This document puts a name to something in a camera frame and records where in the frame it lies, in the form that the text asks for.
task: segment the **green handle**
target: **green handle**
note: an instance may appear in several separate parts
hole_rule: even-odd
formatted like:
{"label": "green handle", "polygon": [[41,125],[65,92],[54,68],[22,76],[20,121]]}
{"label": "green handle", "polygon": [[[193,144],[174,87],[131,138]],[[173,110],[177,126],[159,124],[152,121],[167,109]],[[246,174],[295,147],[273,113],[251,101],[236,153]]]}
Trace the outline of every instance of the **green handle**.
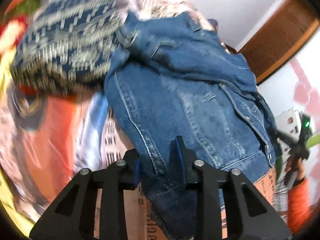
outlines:
{"label": "green handle", "polygon": [[317,145],[318,143],[320,143],[320,133],[316,134],[315,136],[311,137],[307,143],[306,143],[306,148],[310,149],[311,147]]}

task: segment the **yellow fabric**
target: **yellow fabric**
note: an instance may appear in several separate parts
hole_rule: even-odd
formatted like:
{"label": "yellow fabric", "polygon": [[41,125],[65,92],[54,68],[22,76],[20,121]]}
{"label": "yellow fabric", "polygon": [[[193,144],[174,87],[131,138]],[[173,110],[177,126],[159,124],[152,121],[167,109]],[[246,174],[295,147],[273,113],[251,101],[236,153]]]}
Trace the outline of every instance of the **yellow fabric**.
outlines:
{"label": "yellow fabric", "polygon": [[26,219],[23,215],[19,214],[15,210],[12,193],[1,171],[0,171],[0,201],[2,202],[5,210],[11,217],[12,221],[16,224],[16,226],[20,229],[20,231],[25,236],[29,236],[30,231],[33,227],[33,223],[31,223],[28,219]]}
{"label": "yellow fabric", "polygon": [[10,65],[16,55],[16,48],[7,50],[1,57],[0,62],[0,98],[6,92],[7,87],[12,81]]}
{"label": "yellow fabric", "polygon": [[[9,84],[12,81],[11,73],[10,73],[10,65],[14,59],[16,54],[16,49],[9,49],[6,51],[0,61],[0,97],[2,97]],[[16,224],[16,226],[20,229],[20,231],[25,235],[29,236],[30,231],[33,227],[33,224],[26,219],[23,215],[19,214],[13,203],[13,196],[8,187],[7,182],[4,179],[3,174],[0,171],[0,201],[2,202],[5,210],[11,217],[12,221]]]}

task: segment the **orange fabric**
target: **orange fabric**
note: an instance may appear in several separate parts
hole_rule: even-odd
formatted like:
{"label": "orange fabric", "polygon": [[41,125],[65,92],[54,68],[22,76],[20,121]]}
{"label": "orange fabric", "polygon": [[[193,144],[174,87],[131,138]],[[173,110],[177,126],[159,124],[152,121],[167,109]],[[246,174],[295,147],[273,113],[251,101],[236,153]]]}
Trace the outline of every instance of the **orange fabric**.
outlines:
{"label": "orange fabric", "polygon": [[292,233],[301,229],[310,216],[309,182],[301,184],[288,192],[288,226]]}
{"label": "orange fabric", "polygon": [[6,15],[8,12],[10,12],[12,9],[14,9],[19,3],[23,2],[24,0],[12,0],[12,2],[9,4],[7,9],[4,12],[4,15]]}
{"label": "orange fabric", "polygon": [[53,201],[72,177],[75,121],[80,111],[76,96],[49,96],[39,130],[25,131],[23,145],[28,170],[42,195]]}

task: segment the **hand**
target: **hand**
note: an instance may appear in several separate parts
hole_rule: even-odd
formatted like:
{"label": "hand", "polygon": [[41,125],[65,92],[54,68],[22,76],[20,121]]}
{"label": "hand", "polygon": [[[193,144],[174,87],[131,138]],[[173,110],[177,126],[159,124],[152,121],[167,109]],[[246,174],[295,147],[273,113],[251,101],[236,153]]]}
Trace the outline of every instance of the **hand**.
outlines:
{"label": "hand", "polygon": [[[289,170],[291,170],[291,165],[292,165],[292,150],[289,151],[289,158],[287,160],[287,166],[285,167],[285,172],[288,172]],[[306,176],[306,168],[302,162],[302,159],[300,158],[297,162],[297,168],[298,168],[298,176],[296,178],[296,180],[301,180]]]}

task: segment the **red fabric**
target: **red fabric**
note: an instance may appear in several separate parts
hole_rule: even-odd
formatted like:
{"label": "red fabric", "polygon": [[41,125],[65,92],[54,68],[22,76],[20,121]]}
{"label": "red fabric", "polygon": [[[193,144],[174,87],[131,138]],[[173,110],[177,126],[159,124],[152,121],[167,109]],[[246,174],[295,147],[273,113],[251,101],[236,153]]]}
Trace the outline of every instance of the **red fabric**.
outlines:
{"label": "red fabric", "polygon": [[309,182],[305,179],[288,192],[288,226],[291,232],[299,231],[309,217]]}

